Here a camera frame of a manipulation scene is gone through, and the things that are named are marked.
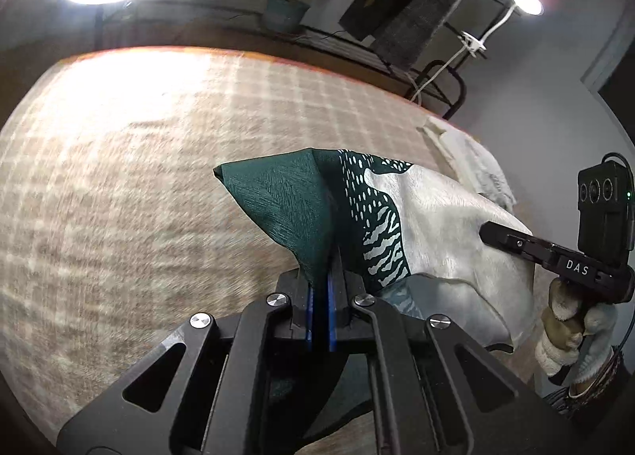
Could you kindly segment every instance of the knit glove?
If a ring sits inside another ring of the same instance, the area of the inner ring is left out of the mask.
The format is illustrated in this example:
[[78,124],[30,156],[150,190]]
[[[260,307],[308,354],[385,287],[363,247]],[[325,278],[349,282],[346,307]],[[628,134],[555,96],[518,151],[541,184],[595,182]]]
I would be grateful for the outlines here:
[[605,303],[589,308],[580,293],[559,278],[549,286],[548,304],[542,312],[545,330],[536,345],[536,360],[548,376],[553,376],[563,365],[576,363],[583,338],[592,335],[589,351],[573,382],[591,380],[612,354],[617,309]]

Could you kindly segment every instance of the potted plant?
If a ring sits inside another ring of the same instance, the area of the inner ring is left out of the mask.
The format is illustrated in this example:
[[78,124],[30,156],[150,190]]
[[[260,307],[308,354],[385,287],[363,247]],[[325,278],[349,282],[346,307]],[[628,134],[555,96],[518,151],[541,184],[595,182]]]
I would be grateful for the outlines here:
[[292,34],[308,10],[309,5],[300,0],[267,0],[262,24],[271,31]]

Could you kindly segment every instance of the silver bolt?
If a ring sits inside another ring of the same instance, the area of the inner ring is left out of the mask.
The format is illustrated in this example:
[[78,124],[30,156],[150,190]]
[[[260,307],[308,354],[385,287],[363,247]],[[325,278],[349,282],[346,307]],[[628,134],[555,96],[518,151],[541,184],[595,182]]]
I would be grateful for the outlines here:
[[355,296],[354,301],[357,306],[366,307],[366,306],[374,305],[376,299],[369,293],[360,293],[359,295]]
[[204,328],[209,326],[213,320],[214,318],[205,312],[195,313],[190,317],[190,326],[198,329]]
[[282,306],[286,305],[289,298],[285,296],[283,293],[270,293],[267,296],[267,304],[269,306]]
[[438,328],[439,330],[445,330],[445,328],[449,328],[452,321],[449,317],[442,315],[440,313],[436,313],[432,317],[430,317],[430,325],[433,328]]

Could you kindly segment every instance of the white glove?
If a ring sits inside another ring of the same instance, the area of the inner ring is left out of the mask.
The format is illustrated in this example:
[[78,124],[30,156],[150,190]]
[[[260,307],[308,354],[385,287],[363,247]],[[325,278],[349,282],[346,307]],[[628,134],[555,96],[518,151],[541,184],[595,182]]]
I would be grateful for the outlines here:
[[542,312],[545,331],[536,345],[536,360],[548,376],[563,365],[573,365],[579,357],[583,337],[593,335],[574,383],[594,378],[612,354],[611,337],[617,321],[614,305],[599,303],[582,316],[581,296],[571,285],[554,279],[549,286],[549,307]]

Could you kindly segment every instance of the bed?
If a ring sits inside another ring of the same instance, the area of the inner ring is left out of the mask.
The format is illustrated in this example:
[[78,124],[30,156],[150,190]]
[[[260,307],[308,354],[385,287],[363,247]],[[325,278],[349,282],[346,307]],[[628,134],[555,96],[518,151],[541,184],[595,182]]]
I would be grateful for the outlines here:
[[[347,148],[453,177],[418,130],[426,118],[381,89],[255,53],[134,48],[53,66],[0,133],[0,370],[18,402],[54,442],[191,314],[240,311],[296,267],[215,166]],[[525,381],[526,344],[506,359]],[[371,415],[345,429],[340,440],[358,439],[346,453],[372,449]],[[334,453],[338,434],[304,451]]]

